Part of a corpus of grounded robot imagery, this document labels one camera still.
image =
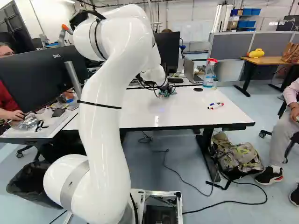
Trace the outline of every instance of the red shirt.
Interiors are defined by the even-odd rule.
[[[7,111],[16,111],[20,109],[1,81],[0,81],[0,108]]]

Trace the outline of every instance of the pink sleeve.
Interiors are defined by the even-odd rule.
[[[299,78],[297,78],[294,82],[291,83],[291,85],[286,87],[286,89],[284,90],[284,97],[287,105],[293,102],[297,102],[298,92],[299,92]]]

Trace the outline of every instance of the yellow object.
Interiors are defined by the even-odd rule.
[[[264,55],[265,55],[265,52],[263,52],[262,49],[257,48],[256,50],[251,51],[251,52],[248,54],[248,57],[259,58],[259,57],[264,56]]]

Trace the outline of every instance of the dell monitor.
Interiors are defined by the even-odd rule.
[[[0,80],[23,112],[39,109],[71,88],[64,62],[72,61],[81,84],[88,78],[75,47],[31,51],[0,59]]]
[[[154,33],[154,37],[160,53],[161,65],[166,65],[165,72],[176,72],[180,32]]]

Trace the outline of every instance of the brown bag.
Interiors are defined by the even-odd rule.
[[[284,62],[287,63],[298,63],[299,61],[299,44],[298,43],[288,43],[283,56],[281,58]]]

